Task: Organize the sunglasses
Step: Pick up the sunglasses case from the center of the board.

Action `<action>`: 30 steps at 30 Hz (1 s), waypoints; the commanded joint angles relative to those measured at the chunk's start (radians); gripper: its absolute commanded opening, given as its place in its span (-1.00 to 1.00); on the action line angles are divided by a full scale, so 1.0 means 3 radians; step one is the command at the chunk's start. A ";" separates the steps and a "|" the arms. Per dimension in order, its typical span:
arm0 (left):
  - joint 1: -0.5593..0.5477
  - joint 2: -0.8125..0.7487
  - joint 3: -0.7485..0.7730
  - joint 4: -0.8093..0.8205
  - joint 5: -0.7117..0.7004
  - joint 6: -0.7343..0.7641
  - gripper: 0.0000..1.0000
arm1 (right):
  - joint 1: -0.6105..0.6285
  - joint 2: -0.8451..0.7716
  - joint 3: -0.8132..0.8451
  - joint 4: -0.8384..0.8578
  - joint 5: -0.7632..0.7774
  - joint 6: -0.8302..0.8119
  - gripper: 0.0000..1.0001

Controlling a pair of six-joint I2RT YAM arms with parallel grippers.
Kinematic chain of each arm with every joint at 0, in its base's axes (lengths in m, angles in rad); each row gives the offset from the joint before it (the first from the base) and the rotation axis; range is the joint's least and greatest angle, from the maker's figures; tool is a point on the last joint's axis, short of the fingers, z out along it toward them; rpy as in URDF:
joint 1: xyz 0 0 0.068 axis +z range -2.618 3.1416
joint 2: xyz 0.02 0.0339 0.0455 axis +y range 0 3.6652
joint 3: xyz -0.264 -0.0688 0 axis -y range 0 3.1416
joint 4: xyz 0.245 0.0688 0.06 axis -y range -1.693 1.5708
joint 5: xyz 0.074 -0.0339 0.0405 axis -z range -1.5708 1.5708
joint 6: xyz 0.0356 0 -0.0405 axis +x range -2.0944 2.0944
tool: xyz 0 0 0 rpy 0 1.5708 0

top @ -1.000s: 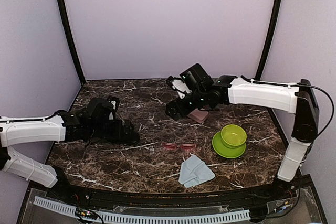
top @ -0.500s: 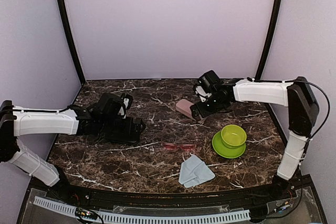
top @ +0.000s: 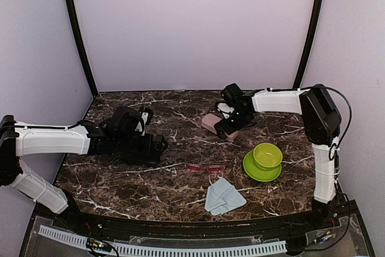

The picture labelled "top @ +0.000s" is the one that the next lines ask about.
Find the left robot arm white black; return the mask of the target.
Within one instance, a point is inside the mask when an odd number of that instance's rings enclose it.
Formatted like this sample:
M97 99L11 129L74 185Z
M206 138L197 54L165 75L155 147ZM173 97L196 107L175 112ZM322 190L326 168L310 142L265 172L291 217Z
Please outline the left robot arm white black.
M109 155L128 164L154 166L168 148L162 135L149 134L146 127L153 111L118 107L101 122L80 120L74 125L33 125L15 121L12 115L1 120L1 185L16 189L57 215L71 230L85 225L70 193L59 189L22 161L30 155Z

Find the pink glasses case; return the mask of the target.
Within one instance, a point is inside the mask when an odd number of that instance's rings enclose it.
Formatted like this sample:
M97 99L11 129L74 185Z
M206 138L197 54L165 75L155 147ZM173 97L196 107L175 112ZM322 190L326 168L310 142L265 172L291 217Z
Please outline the pink glasses case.
M219 118L218 116L216 116L214 114L209 113L201 119L201 126L203 128L205 128L206 130L212 132L213 134L217 135L222 140L233 141L239 135L239 132L235 131L231 134L223 132L223 133L219 134L217 132L217 130L215 129L215 125L217 123L219 123L220 121L221 121L221 118Z

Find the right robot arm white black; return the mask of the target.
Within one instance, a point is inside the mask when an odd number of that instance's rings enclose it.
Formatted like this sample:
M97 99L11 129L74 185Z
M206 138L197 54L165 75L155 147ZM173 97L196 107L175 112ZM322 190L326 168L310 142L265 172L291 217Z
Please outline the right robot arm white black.
M244 92L233 83L220 93L222 101L215 109L223 118L215 124L220 138L245 128L258 113L292 113L303 119L304 131L315 157L316 204L330 204L337 195L339 148L345 131L340 130L342 116L330 96L333 89L322 84L305 88L266 88Z

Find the black glasses case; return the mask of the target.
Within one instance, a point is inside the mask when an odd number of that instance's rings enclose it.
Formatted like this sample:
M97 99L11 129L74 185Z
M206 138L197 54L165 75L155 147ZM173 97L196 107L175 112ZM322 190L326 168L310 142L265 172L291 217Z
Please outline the black glasses case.
M138 166L155 166L160 162L160 158L150 155L127 155L119 156L119 160L126 164L133 164Z

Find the pink translucent sunglasses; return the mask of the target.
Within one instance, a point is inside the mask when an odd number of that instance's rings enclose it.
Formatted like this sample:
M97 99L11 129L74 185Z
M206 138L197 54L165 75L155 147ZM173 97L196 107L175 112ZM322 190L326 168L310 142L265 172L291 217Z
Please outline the pink translucent sunglasses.
M206 172L209 174L217 175L217 174L224 172L226 167L224 165L208 165L208 166L206 166L206 165L201 165L201 164L186 163L185 168L191 173Z

